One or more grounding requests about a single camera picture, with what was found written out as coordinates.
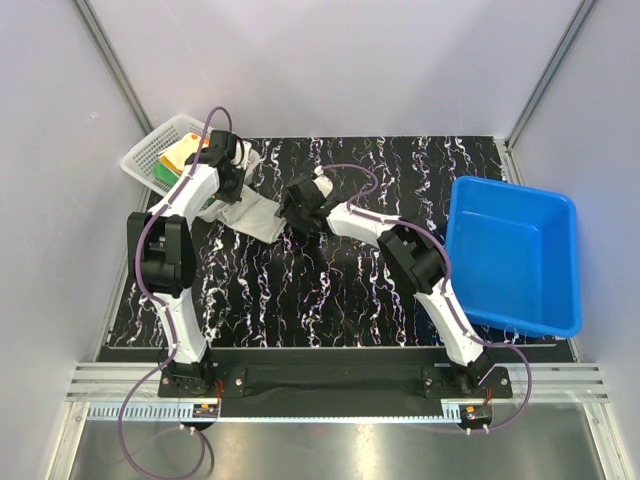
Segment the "grey white towel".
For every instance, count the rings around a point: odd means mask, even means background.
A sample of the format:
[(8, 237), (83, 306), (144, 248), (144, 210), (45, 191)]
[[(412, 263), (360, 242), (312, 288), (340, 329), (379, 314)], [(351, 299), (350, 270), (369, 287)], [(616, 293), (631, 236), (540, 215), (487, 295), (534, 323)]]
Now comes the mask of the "grey white towel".
[(286, 220), (277, 216), (279, 207), (278, 203), (244, 185), (238, 202), (215, 200), (198, 217), (208, 223), (219, 221), (234, 231), (271, 244), (286, 226)]

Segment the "orange floral towel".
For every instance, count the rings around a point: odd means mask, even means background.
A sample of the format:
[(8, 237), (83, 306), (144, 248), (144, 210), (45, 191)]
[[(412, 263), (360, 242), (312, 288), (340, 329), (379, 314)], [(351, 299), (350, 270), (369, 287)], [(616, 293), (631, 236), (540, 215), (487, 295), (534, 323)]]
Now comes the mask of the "orange floral towel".
[(188, 158), (198, 150), (200, 141), (200, 135), (193, 132), (187, 133), (160, 154), (160, 163), (172, 173), (180, 176)]

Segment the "green microfiber towel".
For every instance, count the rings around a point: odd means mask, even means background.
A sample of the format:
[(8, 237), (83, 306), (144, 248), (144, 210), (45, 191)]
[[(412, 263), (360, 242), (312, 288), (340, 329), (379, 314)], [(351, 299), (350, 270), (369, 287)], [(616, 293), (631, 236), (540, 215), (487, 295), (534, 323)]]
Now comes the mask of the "green microfiber towel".
[(174, 172), (171, 168), (167, 167), (161, 161), (158, 161), (153, 169), (152, 173), (156, 180), (163, 182), (170, 187), (173, 187), (179, 180), (180, 174)]

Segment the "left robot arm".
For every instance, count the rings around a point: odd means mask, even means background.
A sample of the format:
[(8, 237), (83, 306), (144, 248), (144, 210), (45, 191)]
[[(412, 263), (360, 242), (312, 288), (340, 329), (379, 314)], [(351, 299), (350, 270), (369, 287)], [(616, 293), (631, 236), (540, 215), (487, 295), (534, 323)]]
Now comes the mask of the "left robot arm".
[(236, 134), (211, 131), (187, 157), (165, 197), (127, 219), (129, 273), (155, 307), (166, 337), (166, 359), (159, 364), (162, 380), (196, 396), (208, 394), (219, 382), (192, 298), (197, 260), (191, 227), (206, 201), (240, 199), (245, 157)]

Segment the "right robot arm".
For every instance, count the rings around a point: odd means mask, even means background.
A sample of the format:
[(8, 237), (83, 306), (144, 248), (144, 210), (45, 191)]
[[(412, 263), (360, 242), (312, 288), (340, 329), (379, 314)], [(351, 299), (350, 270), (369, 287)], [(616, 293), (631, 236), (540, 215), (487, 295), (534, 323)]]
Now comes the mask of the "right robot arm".
[(398, 215), (332, 199), (332, 190), (333, 183), (320, 171), (299, 176), (285, 187), (278, 215), (300, 232), (324, 232), (376, 246), (393, 281), (414, 297), (436, 327), (451, 363), (453, 386), (467, 397), (487, 397), (495, 361), (455, 296), (444, 247)]

